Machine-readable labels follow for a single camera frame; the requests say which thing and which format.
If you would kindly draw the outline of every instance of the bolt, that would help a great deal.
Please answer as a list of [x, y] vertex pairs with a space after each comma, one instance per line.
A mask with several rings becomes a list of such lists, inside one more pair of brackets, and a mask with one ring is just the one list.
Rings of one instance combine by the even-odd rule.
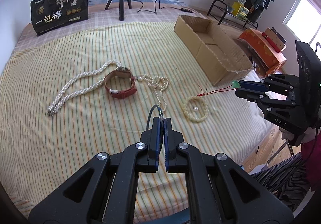
[[216, 158], [220, 161], [225, 161], [227, 159], [227, 155], [225, 153], [218, 153]]
[[100, 152], [99, 154], [97, 154], [97, 159], [98, 159], [98, 160], [105, 160], [105, 159], [107, 159], [107, 153], [105, 153], [105, 152]]
[[144, 149], [145, 147], [146, 147], [146, 144], [144, 144], [143, 142], [136, 143], [136, 148], [139, 150]]
[[188, 143], [186, 143], [186, 142], [181, 142], [181, 143], [179, 143], [179, 147], [180, 147], [181, 149], [187, 149], [187, 148], [188, 148]]

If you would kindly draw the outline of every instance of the white glove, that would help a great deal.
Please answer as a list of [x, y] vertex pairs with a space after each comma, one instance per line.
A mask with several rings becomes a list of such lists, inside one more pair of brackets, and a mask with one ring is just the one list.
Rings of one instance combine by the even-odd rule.
[[[288, 132], [287, 130], [284, 130], [283, 128], [279, 128], [280, 131], [282, 132], [282, 140], [293, 140], [294, 138], [294, 134]], [[312, 129], [312, 128], [308, 128], [305, 132], [304, 132], [304, 137], [302, 139], [302, 143], [306, 143], [306, 142], [310, 142], [312, 140], [314, 140], [316, 137], [316, 130], [315, 129]]]

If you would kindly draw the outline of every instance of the red sleeve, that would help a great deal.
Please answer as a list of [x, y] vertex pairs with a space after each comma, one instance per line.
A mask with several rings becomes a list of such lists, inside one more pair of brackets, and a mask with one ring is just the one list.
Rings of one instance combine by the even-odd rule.
[[[312, 140], [301, 143], [301, 155], [304, 160], [308, 158], [314, 145]], [[307, 180], [311, 184], [312, 190], [321, 184], [321, 133], [317, 136], [317, 143], [309, 160], [305, 163]]]

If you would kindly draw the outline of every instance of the red watch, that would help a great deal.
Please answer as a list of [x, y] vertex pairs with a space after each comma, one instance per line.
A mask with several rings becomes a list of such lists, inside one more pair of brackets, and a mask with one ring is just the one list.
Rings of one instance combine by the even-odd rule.
[[[122, 91], [109, 89], [107, 86], [107, 83], [114, 77], [130, 79], [130, 83], [132, 85], [131, 88], [127, 90], [122, 90]], [[118, 99], [124, 99], [136, 93], [137, 88], [135, 86], [135, 83], [136, 83], [136, 78], [133, 76], [131, 71], [126, 67], [118, 67], [116, 70], [112, 71], [111, 73], [106, 75], [104, 78], [104, 85], [106, 90], [111, 94], [112, 97], [118, 98]]]

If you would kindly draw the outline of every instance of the twisted pearl strand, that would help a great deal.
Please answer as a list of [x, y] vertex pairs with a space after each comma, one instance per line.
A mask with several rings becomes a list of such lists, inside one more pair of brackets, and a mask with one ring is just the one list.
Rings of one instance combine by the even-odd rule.
[[[195, 117], [193, 116], [188, 110], [187, 110], [187, 104], [191, 100], [199, 101], [202, 104], [203, 110], [204, 110], [204, 116], [203, 117]], [[192, 122], [203, 122], [206, 120], [209, 114], [209, 108], [207, 102], [203, 99], [201, 96], [191, 96], [185, 99], [185, 102], [182, 104], [182, 110], [186, 118], [188, 118]]]
[[161, 99], [164, 103], [163, 112], [167, 109], [167, 103], [163, 96], [163, 91], [165, 91], [170, 83], [170, 80], [164, 76], [151, 76], [151, 75], [144, 75], [142, 77], [137, 78], [138, 82], [145, 82], [154, 91], [158, 105], [161, 107]]
[[99, 68], [98, 70], [92, 71], [92, 72], [84, 72], [81, 73], [79, 75], [76, 75], [73, 79], [71, 79], [63, 88], [62, 90], [59, 92], [59, 94], [56, 96], [55, 100], [52, 102], [52, 104], [48, 107], [48, 115], [49, 116], [53, 116], [55, 113], [58, 112], [58, 110], [61, 108], [61, 106], [67, 102], [69, 99], [72, 99], [76, 96], [80, 96], [80, 95], [84, 95], [90, 91], [95, 90], [96, 88], [98, 88], [99, 86], [101, 86], [104, 82], [104, 79], [98, 81], [97, 83], [95, 83], [93, 86], [87, 87], [85, 89], [79, 90], [79, 91], [75, 91], [63, 98], [62, 95], [65, 93], [65, 91], [73, 84], [75, 83], [78, 79], [83, 78], [83, 77], [90, 77], [90, 76], [94, 76], [97, 74], [100, 74], [102, 71], [104, 71], [107, 66], [110, 66], [111, 64], [115, 64], [117, 65], [117, 67], [122, 67], [121, 62], [119, 62], [118, 60], [110, 60], [107, 61], [106, 63], [103, 64], [103, 66], [101, 68]]

